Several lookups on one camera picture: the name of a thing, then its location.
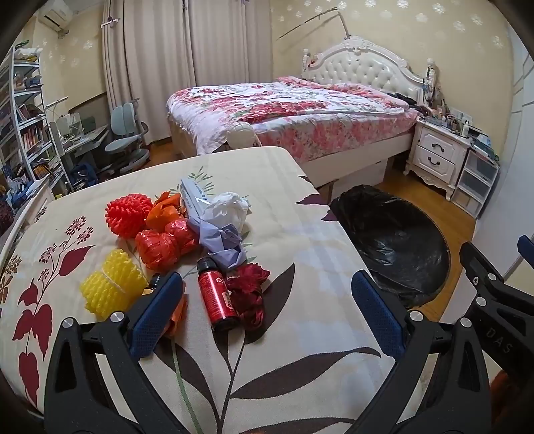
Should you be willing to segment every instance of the floral bedspread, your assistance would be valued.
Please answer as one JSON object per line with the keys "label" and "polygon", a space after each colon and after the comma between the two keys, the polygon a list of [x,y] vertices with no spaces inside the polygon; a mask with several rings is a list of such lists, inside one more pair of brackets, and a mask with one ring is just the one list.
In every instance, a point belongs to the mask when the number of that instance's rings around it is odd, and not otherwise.
{"label": "floral bedspread", "polygon": [[[0,367],[9,384],[44,410],[62,320],[96,320],[80,283],[116,247],[139,263],[132,240],[108,229],[106,204],[129,193],[154,198],[176,190],[184,177],[210,195],[247,196],[252,207],[243,247],[250,262],[271,272],[262,286],[264,323],[216,341],[197,281],[202,252],[190,253],[176,267],[186,283],[186,318],[174,339],[161,338],[155,354],[141,360],[146,376],[192,434],[346,432],[394,360],[381,351],[352,297],[351,279],[366,268],[363,260],[289,153],[275,147],[151,167],[49,204],[3,270]],[[132,419],[109,366],[100,366],[119,413]],[[414,412],[409,405],[406,415]]]}
{"label": "floral bedspread", "polygon": [[405,102],[362,84],[279,80],[184,89],[167,107],[198,154],[215,151],[228,129],[244,121],[262,145],[282,146],[299,163],[394,137],[417,119]]}

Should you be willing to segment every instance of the red bottle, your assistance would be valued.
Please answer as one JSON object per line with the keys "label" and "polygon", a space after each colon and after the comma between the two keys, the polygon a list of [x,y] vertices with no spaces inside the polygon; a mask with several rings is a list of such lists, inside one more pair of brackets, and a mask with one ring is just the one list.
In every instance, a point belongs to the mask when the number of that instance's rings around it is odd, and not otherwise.
{"label": "red bottle", "polygon": [[239,325],[226,282],[219,267],[211,258],[202,258],[197,262],[199,287],[211,328],[214,332],[230,330]]}

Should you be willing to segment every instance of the drawer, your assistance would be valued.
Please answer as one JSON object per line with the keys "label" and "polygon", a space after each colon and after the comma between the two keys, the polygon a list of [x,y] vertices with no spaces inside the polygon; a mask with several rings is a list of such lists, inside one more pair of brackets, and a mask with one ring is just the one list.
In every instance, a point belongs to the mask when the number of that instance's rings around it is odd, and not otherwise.
{"label": "drawer", "polygon": [[454,161],[453,157],[456,148],[459,148],[459,151],[461,152],[460,145],[454,142],[446,142],[445,140],[435,136],[434,134],[426,130],[423,130],[421,134],[421,141],[419,142],[419,146],[428,149],[429,151],[432,151],[434,154],[437,154],[448,161]]}
{"label": "drawer", "polygon": [[446,183],[450,182],[454,172],[453,163],[420,146],[415,148],[413,163]]}

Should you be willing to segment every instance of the headboard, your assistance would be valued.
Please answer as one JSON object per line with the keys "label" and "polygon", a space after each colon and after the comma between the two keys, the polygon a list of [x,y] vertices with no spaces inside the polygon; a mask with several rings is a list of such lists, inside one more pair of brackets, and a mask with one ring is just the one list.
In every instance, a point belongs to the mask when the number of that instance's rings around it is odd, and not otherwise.
{"label": "headboard", "polygon": [[406,60],[370,41],[353,36],[312,60],[304,50],[302,78],[319,84],[360,83],[386,93],[400,93],[425,104],[423,78]]}

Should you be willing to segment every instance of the silver screw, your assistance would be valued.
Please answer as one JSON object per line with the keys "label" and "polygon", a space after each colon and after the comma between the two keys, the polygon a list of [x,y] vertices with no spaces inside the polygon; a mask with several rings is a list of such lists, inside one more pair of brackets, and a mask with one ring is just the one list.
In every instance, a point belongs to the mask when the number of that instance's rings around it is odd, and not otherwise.
{"label": "silver screw", "polygon": [[472,325],[471,320],[469,318],[462,318],[460,320],[460,324],[462,324],[462,326],[464,326],[466,329],[468,329]]}
{"label": "silver screw", "polygon": [[411,311],[410,312],[410,318],[413,319],[414,321],[422,321],[424,316],[421,312],[419,311]]}
{"label": "silver screw", "polygon": [[61,323],[61,325],[66,329],[68,329],[69,327],[72,327],[73,324],[74,324],[74,318],[65,318],[63,322]]}
{"label": "silver screw", "polygon": [[121,322],[124,319],[124,312],[113,312],[109,318],[111,322]]}

